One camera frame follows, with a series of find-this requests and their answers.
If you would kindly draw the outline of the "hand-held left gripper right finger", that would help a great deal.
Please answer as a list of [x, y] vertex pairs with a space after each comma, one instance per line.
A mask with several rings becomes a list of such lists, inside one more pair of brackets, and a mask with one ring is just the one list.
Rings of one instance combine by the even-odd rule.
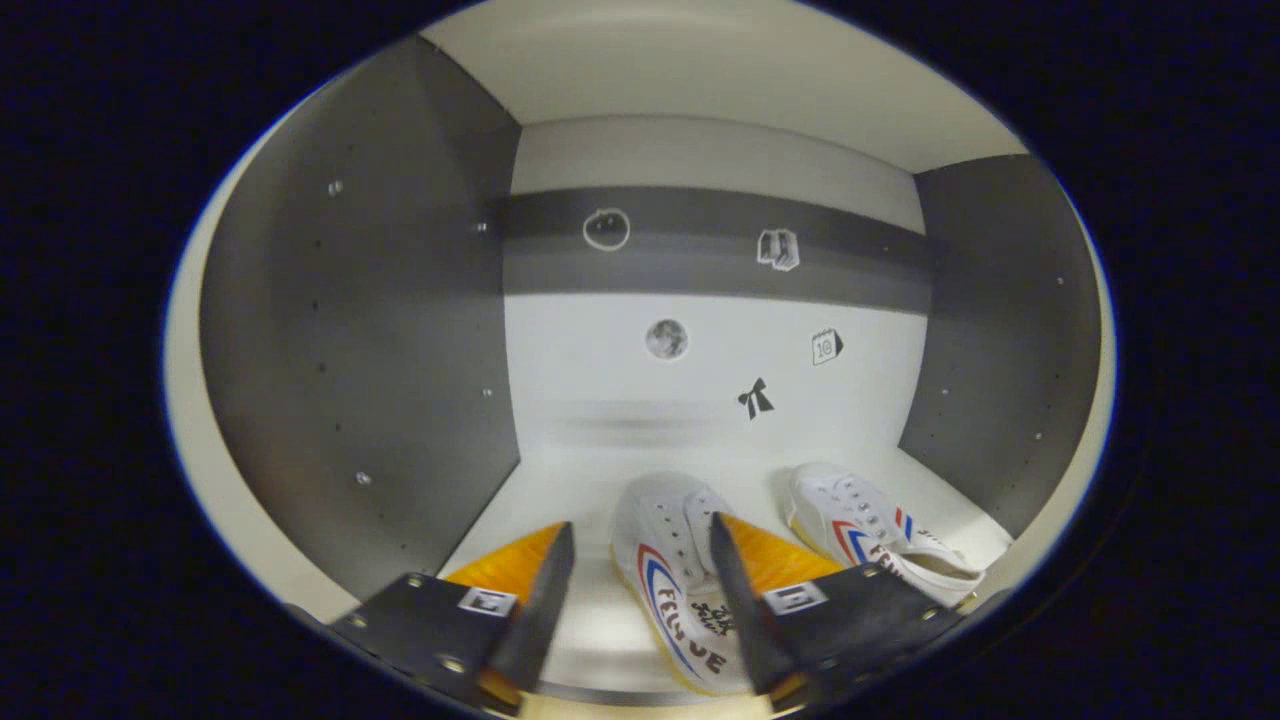
[[730, 512], [713, 512], [709, 546], [751, 688], [773, 708], [859, 700], [963, 624], [881, 565], [841, 568]]

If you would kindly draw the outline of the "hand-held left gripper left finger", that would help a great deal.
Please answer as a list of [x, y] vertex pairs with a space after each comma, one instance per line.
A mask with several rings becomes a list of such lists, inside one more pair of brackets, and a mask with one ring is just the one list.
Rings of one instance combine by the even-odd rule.
[[516, 714], [541, 679], [573, 565], [573, 527], [553, 523], [448, 577], [406, 573], [330, 633], [429, 696]]

